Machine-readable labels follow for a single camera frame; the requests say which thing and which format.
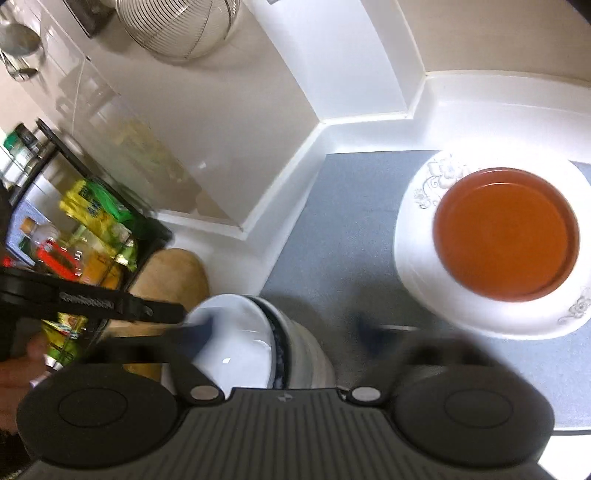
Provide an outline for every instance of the round black pad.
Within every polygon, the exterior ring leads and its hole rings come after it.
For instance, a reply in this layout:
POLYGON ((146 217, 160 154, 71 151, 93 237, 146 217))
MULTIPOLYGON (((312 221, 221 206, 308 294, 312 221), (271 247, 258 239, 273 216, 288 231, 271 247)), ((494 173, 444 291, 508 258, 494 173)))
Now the round black pad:
POLYGON ((76 365, 33 389, 18 407, 27 450, 69 468, 104 468, 152 451, 177 418, 174 396, 120 365, 76 365))
POLYGON ((393 421, 415 447, 452 465, 501 468, 534 459, 554 415, 531 385, 502 368, 461 365, 410 385, 393 421))

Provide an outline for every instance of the wooden cutting board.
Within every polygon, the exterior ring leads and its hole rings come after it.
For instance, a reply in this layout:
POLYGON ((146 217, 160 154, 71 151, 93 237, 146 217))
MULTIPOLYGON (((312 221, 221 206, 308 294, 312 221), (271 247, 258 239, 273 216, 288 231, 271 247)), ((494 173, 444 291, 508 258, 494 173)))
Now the wooden cutting board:
MULTIPOLYGON (((203 264, 192 252, 170 248, 156 252, 129 289, 137 297, 147 300, 180 303, 190 312, 209 297, 209 283, 203 264)), ((152 336, 160 335, 169 324, 124 322, 111 320, 104 335, 152 336)), ((160 364, 132 364, 126 369, 144 377, 160 380, 160 364)))

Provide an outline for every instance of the finger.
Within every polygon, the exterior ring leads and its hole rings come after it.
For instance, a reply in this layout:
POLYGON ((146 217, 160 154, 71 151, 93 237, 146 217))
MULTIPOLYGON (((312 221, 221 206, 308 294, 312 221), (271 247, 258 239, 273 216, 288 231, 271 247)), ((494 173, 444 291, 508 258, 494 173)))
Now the finger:
POLYGON ((0 362, 0 387, 27 387, 31 380, 43 375, 45 362, 27 357, 0 362))
POLYGON ((30 390, 27 387, 0 388, 0 412, 16 412, 30 390))
POLYGON ((0 411, 0 430, 13 434, 17 432, 17 417, 14 413, 0 411))
POLYGON ((48 342, 47 336, 43 332, 39 332, 27 343, 27 356, 31 360, 45 360, 45 353, 47 353, 48 342))

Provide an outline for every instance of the kitchen counter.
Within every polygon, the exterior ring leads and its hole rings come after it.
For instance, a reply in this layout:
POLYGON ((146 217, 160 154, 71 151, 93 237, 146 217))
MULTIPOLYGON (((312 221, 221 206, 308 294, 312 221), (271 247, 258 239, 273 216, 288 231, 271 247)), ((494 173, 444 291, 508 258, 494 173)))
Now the kitchen counter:
MULTIPOLYGON (((361 323, 453 331, 407 293, 392 256, 402 196, 433 153, 329 155, 262 291, 314 334, 344 387, 375 361, 361 323)), ((558 429, 591 429, 591 322, 552 340, 475 340, 550 400, 558 429)))

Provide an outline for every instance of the metal colander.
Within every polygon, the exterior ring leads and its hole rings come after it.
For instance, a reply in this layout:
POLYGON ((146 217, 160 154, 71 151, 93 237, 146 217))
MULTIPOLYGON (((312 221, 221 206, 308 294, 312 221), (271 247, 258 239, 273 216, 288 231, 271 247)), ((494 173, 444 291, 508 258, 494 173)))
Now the metal colander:
POLYGON ((143 48, 179 60, 205 55, 230 31, 240 0, 117 0, 125 29, 143 48))

